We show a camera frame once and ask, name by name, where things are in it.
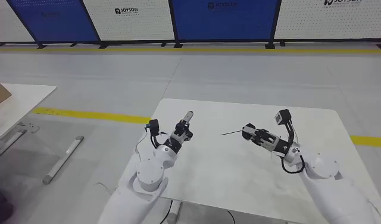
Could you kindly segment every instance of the blue panel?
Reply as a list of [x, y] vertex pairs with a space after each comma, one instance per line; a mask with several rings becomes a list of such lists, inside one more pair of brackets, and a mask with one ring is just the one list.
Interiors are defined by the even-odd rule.
[[277, 0], [172, 0], [179, 39], [269, 39]]
[[39, 41], [96, 41], [79, 0], [10, 0]]

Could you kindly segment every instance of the cardboard box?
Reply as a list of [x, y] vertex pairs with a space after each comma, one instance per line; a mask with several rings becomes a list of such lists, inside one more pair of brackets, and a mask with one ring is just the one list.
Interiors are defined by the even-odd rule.
[[0, 103], [5, 101], [11, 95], [12, 94], [10, 92], [8, 92], [8, 90], [6, 90], [3, 85], [0, 84]]

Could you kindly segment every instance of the white desk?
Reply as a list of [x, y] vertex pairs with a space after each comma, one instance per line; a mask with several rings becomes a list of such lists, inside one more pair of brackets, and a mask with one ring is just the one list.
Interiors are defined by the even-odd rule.
[[[47, 98], [56, 86], [7, 84], [2, 85], [12, 94], [4, 102], [0, 103], [0, 139], [3, 138], [19, 121], [32, 111], [38, 104]], [[16, 132], [6, 142], [0, 141], [0, 155], [3, 154], [26, 130]], [[60, 159], [51, 171], [44, 177], [43, 183], [49, 184], [57, 172], [62, 168], [66, 160], [71, 156], [77, 146], [82, 142], [83, 136], [78, 136], [69, 146], [67, 151], [61, 151], [57, 147], [48, 145]]]
[[12, 95], [0, 103], [0, 139], [57, 88], [45, 85], [2, 85]]
[[[169, 133], [188, 110], [194, 112], [190, 121], [194, 136], [183, 144], [175, 166], [165, 171], [169, 184], [162, 197], [295, 223], [327, 223], [299, 176], [285, 173], [278, 157], [244, 140], [241, 133], [220, 136], [252, 123], [287, 139], [285, 127], [274, 120], [276, 113], [285, 108], [291, 112], [301, 145], [331, 152], [342, 173], [353, 178], [371, 200], [379, 200], [337, 112], [179, 99], [163, 99], [152, 117], [159, 120], [161, 131]], [[138, 148], [142, 158], [152, 156], [148, 138]], [[137, 161], [139, 158], [133, 155], [121, 182]]]

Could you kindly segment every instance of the pegboard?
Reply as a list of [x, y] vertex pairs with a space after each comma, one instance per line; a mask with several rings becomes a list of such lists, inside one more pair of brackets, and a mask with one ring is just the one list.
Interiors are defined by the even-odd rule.
[[381, 38], [381, 0], [282, 0], [275, 39]]
[[97, 41], [80, 0], [9, 0], [38, 41]]
[[168, 0], [83, 0], [103, 41], [174, 39]]
[[0, 42], [33, 42], [6, 0], [0, 0]]
[[277, 0], [172, 0], [182, 40], [268, 40]]

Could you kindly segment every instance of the joyson logo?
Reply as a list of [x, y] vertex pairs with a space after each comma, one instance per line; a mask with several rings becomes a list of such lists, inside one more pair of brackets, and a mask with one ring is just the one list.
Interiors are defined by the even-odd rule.
[[359, 4], [362, 0], [325, 0], [324, 5], [347, 5], [347, 4]]
[[237, 2], [208, 2], [209, 10], [216, 10], [219, 8], [231, 8], [236, 6]]
[[138, 9], [137, 8], [115, 8], [115, 14], [117, 15], [123, 15], [123, 14], [137, 14]]

